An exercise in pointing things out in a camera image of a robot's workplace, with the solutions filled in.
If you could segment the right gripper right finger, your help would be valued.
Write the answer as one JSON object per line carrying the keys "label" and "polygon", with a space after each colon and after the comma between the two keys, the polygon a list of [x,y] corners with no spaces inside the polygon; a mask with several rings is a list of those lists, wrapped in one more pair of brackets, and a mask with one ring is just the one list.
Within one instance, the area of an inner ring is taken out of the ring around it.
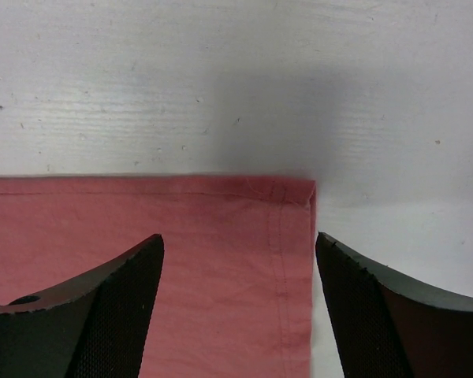
{"label": "right gripper right finger", "polygon": [[315,255],[346,377],[473,377],[473,298],[321,232]]}

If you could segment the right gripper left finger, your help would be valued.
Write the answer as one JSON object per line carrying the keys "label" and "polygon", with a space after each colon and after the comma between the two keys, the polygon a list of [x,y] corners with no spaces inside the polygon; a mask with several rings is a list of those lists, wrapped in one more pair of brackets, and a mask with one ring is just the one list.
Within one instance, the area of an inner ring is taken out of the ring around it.
{"label": "right gripper left finger", "polygon": [[116,258],[0,305],[0,377],[137,377],[164,258],[152,235]]}

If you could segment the salmon pink t shirt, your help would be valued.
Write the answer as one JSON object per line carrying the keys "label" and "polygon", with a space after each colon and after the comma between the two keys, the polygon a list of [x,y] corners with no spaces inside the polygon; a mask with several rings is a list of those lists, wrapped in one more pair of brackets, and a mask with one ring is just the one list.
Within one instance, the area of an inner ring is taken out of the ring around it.
{"label": "salmon pink t shirt", "polygon": [[142,377],[307,377],[315,200],[284,177],[0,179],[0,303],[159,234]]}

